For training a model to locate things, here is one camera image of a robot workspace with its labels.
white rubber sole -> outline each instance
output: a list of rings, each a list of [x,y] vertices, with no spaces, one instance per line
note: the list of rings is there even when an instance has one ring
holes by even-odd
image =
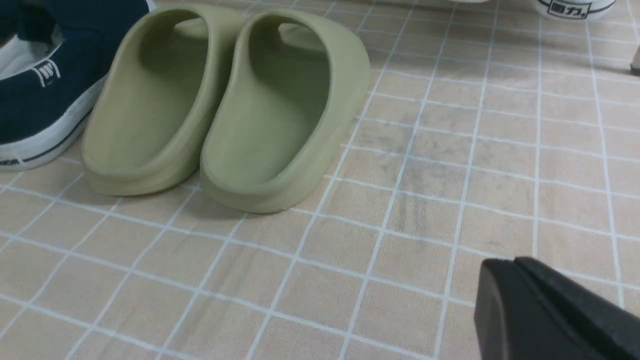
[[[65,152],[84,131],[87,114],[98,101],[106,77],[98,80],[43,131],[0,145],[0,171],[23,171],[44,165]]]

shoe insole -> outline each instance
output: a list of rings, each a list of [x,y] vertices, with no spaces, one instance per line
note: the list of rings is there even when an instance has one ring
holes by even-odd
[[[330,64],[322,42],[307,28],[281,25],[279,36],[256,29],[249,41],[249,74],[233,85],[220,116],[223,145],[210,166],[225,183],[254,186],[278,176],[307,142],[323,116]]]
[[[114,143],[100,162],[124,168],[144,165],[167,145],[198,95],[207,48],[207,28],[200,19],[176,26],[157,22],[149,30],[131,66],[121,68],[109,89],[116,86],[117,94],[102,116],[118,124],[108,126]]]

navy canvas shoe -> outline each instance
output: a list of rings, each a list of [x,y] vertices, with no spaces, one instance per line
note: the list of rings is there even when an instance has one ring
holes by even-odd
[[[154,7],[151,0],[37,2],[54,20],[59,36],[53,31],[54,49],[42,60],[0,79],[0,171],[43,165],[73,144],[120,42]],[[24,30],[28,37],[43,33],[34,28]]]

sage green slide sandal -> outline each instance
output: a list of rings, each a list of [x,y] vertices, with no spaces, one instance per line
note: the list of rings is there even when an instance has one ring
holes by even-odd
[[[290,9],[250,19],[202,149],[205,193],[253,213],[302,201],[360,109],[370,73],[364,45],[336,22]]]
[[[96,192],[158,192],[198,168],[244,22],[235,10],[191,4],[160,8],[133,26],[84,135]]]

black object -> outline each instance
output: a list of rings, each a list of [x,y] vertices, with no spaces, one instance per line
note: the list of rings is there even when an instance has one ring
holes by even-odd
[[[640,319],[533,258],[483,261],[474,318],[483,360],[640,360]]]

